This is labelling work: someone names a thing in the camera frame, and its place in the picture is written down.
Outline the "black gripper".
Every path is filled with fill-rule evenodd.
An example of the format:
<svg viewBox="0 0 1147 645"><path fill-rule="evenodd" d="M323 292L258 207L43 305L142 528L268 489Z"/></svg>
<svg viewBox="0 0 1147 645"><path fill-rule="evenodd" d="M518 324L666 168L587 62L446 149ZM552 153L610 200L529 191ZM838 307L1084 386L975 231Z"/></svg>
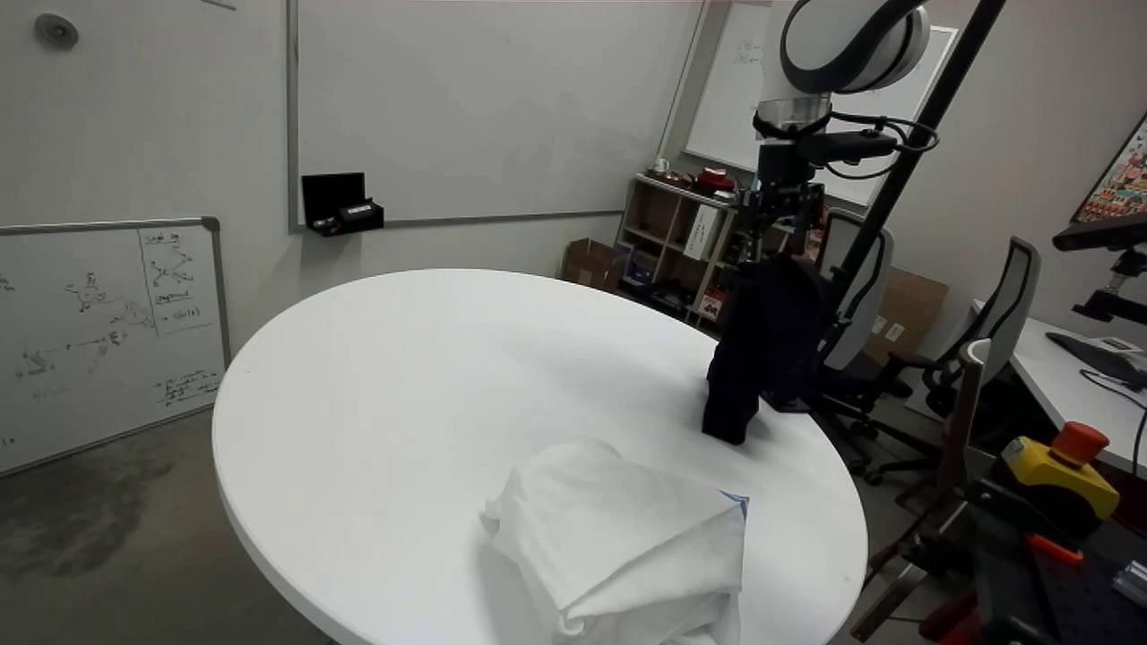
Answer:
<svg viewBox="0 0 1147 645"><path fill-rule="evenodd" d="M748 192L748 214L769 231L789 226L780 253L800 258L808 231L825 214L825 186L814 180L814 164L796 145L765 140L757 159L757 191Z"/></svg>

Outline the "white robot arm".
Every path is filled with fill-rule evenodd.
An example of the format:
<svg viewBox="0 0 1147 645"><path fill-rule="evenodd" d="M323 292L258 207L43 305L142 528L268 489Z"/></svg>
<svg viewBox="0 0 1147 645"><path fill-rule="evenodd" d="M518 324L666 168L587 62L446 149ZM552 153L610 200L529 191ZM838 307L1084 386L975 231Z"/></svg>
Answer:
<svg viewBox="0 0 1147 645"><path fill-rule="evenodd" d="M838 94L899 84L929 48L924 0L780 0L752 112L757 183L742 200L752 234L789 222L783 252L804 252L825 213L818 173L838 173L905 146L885 116L844 116Z"/></svg>

